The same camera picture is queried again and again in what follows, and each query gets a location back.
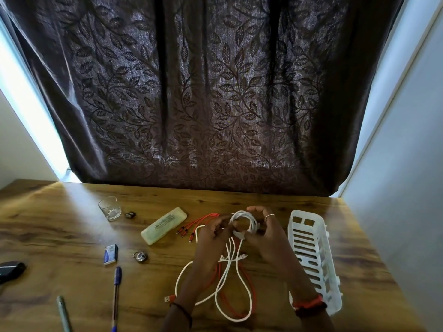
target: black wristband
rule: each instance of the black wristband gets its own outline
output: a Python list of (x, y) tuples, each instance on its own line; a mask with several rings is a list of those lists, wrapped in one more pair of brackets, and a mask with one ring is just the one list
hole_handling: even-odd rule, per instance
[(191, 317), (191, 315), (180, 304), (172, 302), (171, 305), (175, 305), (176, 307), (178, 307), (181, 310), (181, 312), (184, 313), (184, 315), (186, 316), (186, 318), (188, 319), (188, 322), (189, 322), (189, 329), (191, 329), (192, 328), (192, 317)]
[(316, 315), (319, 312), (322, 312), (324, 309), (326, 309), (328, 306), (325, 302), (321, 302), (319, 305), (313, 306), (312, 308), (298, 308), (296, 309), (296, 316), (298, 318), (306, 318), (313, 315)]

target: person's right hand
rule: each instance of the person's right hand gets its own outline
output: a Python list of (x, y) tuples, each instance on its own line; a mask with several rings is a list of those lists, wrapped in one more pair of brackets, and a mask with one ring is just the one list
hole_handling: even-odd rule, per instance
[[(272, 210), (264, 206), (249, 206), (246, 210), (248, 212), (263, 212), (264, 217), (272, 214)], [(274, 215), (266, 218), (266, 227), (264, 235), (252, 234), (248, 231), (243, 233), (246, 240), (258, 249), (263, 259), (275, 268), (280, 277), (289, 281), (294, 278), (294, 270), (288, 266), (299, 264), (297, 257)]]

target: shot glass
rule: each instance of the shot glass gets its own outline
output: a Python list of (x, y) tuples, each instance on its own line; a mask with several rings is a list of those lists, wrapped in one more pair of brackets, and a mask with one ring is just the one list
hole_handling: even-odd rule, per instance
[(103, 198), (99, 201), (98, 207), (100, 207), (108, 221), (114, 221), (121, 215), (121, 207), (117, 203), (117, 197), (115, 196)]

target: blue and white eraser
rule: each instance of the blue and white eraser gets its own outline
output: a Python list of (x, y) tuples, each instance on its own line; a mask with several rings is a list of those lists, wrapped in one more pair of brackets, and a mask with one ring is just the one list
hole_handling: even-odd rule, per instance
[(110, 245), (105, 248), (105, 256), (103, 257), (103, 264), (106, 266), (107, 264), (117, 262), (118, 255), (118, 247), (117, 245)]

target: wooden tabletop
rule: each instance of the wooden tabletop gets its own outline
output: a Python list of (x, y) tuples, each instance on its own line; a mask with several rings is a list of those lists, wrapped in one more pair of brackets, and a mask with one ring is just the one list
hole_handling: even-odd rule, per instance
[[(118, 198), (123, 212), (136, 212), (136, 218), (108, 222), (97, 203), (109, 195)], [(284, 228), (295, 209), (324, 218), (344, 294), (343, 307), (332, 318), (337, 331), (424, 331), (342, 199), (29, 180), (0, 191), (0, 262), (27, 265), (19, 279), (0, 288), (0, 329), (62, 331), (55, 302), (62, 295), (74, 331), (109, 331), (117, 264), (103, 266), (103, 253), (116, 243), (123, 270), (118, 329), (158, 331), (169, 308), (163, 298), (174, 293), (195, 242), (171, 231), (148, 246), (141, 230), (175, 207), (188, 214), (187, 223), (249, 205), (270, 206)], [(285, 284), (247, 242), (243, 247), (248, 254), (244, 266), (257, 291), (256, 313), (232, 323), (208, 301), (194, 310), (194, 330), (299, 330)], [(146, 251), (149, 261), (137, 263), (136, 251)], [(224, 291), (235, 309), (247, 312), (247, 293), (234, 270)]]

